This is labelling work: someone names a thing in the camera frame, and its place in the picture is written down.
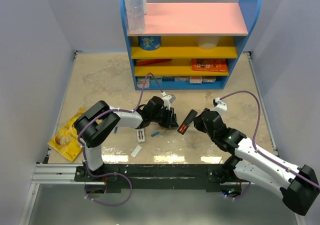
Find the black remote control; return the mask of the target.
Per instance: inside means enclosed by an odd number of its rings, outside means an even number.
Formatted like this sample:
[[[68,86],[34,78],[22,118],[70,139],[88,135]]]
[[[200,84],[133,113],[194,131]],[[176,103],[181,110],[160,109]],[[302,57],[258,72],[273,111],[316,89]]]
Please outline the black remote control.
[[[194,119],[196,118],[198,112],[195,110],[191,110],[187,116],[185,117],[185,119],[183,120],[183,122],[181,123],[181,125],[179,126],[177,132],[181,135],[184,135],[186,133],[186,131],[188,130],[189,126],[191,125],[191,123],[194,121]]]

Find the white remote control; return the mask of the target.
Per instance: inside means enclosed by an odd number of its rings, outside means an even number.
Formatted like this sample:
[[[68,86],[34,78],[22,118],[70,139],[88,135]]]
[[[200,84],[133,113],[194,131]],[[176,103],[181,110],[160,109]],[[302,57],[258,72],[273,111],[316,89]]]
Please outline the white remote control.
[[[137,141],[139,143],[144,143],[146,141],[145,130],[143,128],[142,129],[137,129],[136,133],[137,133]]]

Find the white battery cover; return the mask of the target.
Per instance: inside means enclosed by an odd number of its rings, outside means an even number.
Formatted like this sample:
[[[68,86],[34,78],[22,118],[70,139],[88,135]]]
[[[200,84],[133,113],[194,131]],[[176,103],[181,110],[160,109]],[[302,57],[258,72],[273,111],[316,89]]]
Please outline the white battery cover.
[[[141,149],[142,149],[142,147],[140,145],[137,145],[136,148],[131,153],[131,156],[133,158],[135,158],[138,155],[138,153],[141,151]]]

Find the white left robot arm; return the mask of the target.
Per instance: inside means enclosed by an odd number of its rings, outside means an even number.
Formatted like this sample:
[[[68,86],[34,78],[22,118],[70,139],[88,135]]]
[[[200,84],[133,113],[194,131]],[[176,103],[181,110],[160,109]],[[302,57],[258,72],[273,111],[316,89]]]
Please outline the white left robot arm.
[[[86,176],[92,181],[99,181],[104,175],[101,144],[115,127],[144,129],[150,123],[157,123],[166,129],[177,129],[177,115],[172,103],[174,95],[153,96],[145,105],[136,110],[125,110],[109,106],[100,100],[74,123],[79,141],[84,146]]]

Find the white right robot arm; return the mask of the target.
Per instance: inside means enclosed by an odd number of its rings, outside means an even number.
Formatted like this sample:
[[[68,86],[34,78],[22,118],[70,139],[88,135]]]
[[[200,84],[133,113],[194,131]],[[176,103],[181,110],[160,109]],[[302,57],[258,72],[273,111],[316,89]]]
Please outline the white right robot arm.
[[[313,168],[289,163],[254,144],[244,133],[227,127],[217,111],[205,109],[193,123],[222,151],[231,154],[222,170],[227,181],[238,178],[254,183],[278,196],[294,213],[307,214],[320,194]]]

